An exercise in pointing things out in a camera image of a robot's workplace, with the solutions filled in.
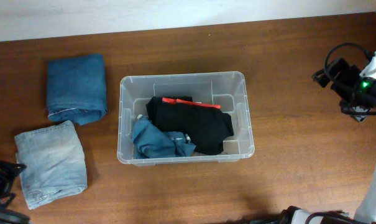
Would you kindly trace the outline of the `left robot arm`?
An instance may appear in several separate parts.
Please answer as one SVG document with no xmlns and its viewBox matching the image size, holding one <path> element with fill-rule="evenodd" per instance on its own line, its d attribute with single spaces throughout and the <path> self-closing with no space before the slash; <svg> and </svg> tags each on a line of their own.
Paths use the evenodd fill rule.
<svg viewBox="0 0 376 224">
<path fill-rule="evenodd" d="M 26 169 L 25 164 L 0 161 L 0 224 L 29 224 L 30 218 L 7 207 L 15 199 L 12 186 L 15 179 Z"/>
</svg>

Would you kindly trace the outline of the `black garment with red trim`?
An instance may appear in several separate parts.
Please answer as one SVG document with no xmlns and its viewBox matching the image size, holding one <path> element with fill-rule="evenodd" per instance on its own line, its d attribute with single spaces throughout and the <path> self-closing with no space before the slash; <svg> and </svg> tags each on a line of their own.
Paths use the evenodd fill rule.
<svg viewBox="0 0 376 224">
<path fill-rule="evenodd" d="M 234 135 L 232 118 L 212 105 L 163 97 L 157 108 L 155 124 L 165 132 L 189 135 L 195 151 L 215 156 L 224 151 L 223 141 Z"/>
</svg>

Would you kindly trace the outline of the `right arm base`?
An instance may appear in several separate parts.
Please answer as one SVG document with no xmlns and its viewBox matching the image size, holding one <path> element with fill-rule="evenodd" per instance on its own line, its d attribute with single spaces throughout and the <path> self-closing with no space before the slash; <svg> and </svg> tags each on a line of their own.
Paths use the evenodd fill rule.
<svg viewBox="0 0 376 224">
<path fill-rule="evenodd" d="M 309 212 L 295 206 L 289 206 L 280 214 L 264 219 L 247 221 L 248 224 L 366 224 L 374 221 L 359 221 L 350 218 L 342 211 Z"/>
</svg>

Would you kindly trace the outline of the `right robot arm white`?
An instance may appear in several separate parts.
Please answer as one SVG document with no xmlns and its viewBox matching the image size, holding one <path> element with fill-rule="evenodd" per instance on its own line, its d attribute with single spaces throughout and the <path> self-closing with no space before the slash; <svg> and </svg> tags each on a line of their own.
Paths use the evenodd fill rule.
<svg viewBox="0 0 376 224">
<path fill-rule="evenodd" d="M 344 58 L 330 60 L 332 54 L 343 48 L 359 49 L 367 60 L 363 69 L 351 65 Z M 346 42 L 333 47 L 327 54 L 323 68 L 313 73 L 312 80 L 325 88 L 331 86 L 339 97 L 342 114 L 357 122 L 376 116 L 376 51 Z M 316 212 L 307 215 L 305 223 L 376 223 L 376 163 L 367 192 L 354 216 L 349 218 L 337 212 Z"/>
</svg>

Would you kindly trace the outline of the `dark blue jeans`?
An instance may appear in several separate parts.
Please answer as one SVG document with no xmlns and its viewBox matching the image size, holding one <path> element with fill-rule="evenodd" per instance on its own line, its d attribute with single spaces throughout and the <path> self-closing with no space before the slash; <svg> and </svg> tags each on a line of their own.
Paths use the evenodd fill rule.
<svg viewBox="0 0 376 224">
<path fill-rule="evenodd" d="M 47 65 L 48 119 L 79 125 L 108 112 L 106 70 L 101 54 L 51 60 Z"/>
</svg>

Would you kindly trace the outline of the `small blue cloth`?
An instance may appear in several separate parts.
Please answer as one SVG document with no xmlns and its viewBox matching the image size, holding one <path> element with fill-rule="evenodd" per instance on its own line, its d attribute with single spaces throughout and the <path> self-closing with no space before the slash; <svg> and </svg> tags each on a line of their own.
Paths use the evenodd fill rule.
<svg viewBox="0 0 376 224">
<path fill-rule="evenodd" d="M 189 135 L 162 132 L 143 115 L 138 115 L 132 129 L 134 159 L 189 157 L 196 149 Z"/>
</svg>

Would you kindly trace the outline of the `light blue jeans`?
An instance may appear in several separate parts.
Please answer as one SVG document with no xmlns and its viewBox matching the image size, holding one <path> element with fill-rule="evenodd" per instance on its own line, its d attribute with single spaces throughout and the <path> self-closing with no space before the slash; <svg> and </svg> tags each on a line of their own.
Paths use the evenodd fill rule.
<svg viewBox="0 0 376 224">
<path fill-rule="evenodd" d="M 71 121 L 14 137 L 16 159 L 26 168 L 21 187 L 30 210 L 88 187 L 83 147 Z"/>
</svg>

